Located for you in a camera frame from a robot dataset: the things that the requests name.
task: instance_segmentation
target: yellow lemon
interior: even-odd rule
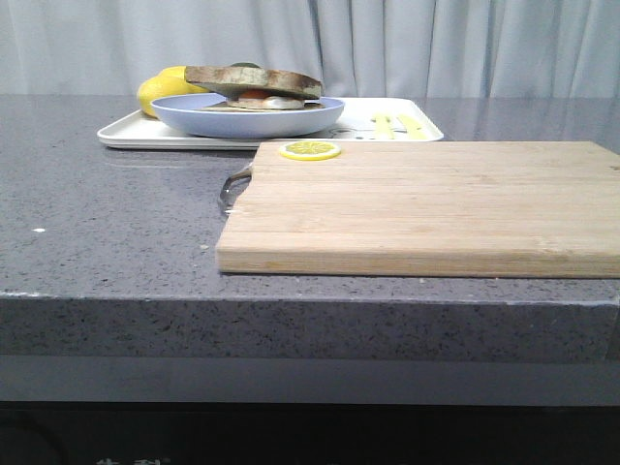
[[[317,161],[340,155],[340,147],[326,140],[298,140],[282,145],[280,155],[293,160]]]
[[[143,82],[138,89],[138,102],[142,111],[149,116],[157,117],[151,102],[169,95],[190,94],[191,90],[185,79],[172,76],[155,76]]]
[[[186,66],[170,66],[160,71],[159,76],[172,76],[173,78],[180,78],[180,79],[185,80],[185,68],[187,67]],[[200,94],[201,92],[209,91],[209,89],[205,87],[200,87],[199,85],[190,84],[189,82],[187,83],[187,85],[189,85],[189,88],[191,89],[190,92],[194,94]]]

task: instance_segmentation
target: metal handle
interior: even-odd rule
[[[233,208],[234,200],[235,200],[235,199],[231,199],[231,189],[233,188],[233,185],[237,183],[237,181],[240,181],[243,179],[247,179],[247,180],[252,179],[252,164],[251,163],[247,165],[246,167],[244,167],[243,169],[237,171],[236,173],[231,174],[226,179],[226,181],[224,181],[224,185],[222,186],[222,189],[220,190],[220,197],[218,199],[218,205],[220,206],[220,212],[222,212],[223,215],[228,216],[229,214],[231,214],[231,209]]]

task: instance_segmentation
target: lemon slice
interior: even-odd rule
[[[326,140],[298,140],[282,145],[279,152],[293,160],[317,161],[340,155],[340,147]]]

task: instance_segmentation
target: plate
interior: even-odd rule
[[[331,126],[342,114],[343,101],[323,97],[308,102],[323,104],[316,109],[283,111],[204,111],[225,97],[215,93],[175,95],[154,100],[153,110],[164,123],[184,133],[208,138],[272,139],[315,133]]]

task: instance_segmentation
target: granite countertop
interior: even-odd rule
[[[618,100],[417,103],[452,140],[593,140],[620,153]],[[620,280],[220,274],[216,199],[253,154],[98,141],[136,107],[0,96],[0,354],[620,359]]]

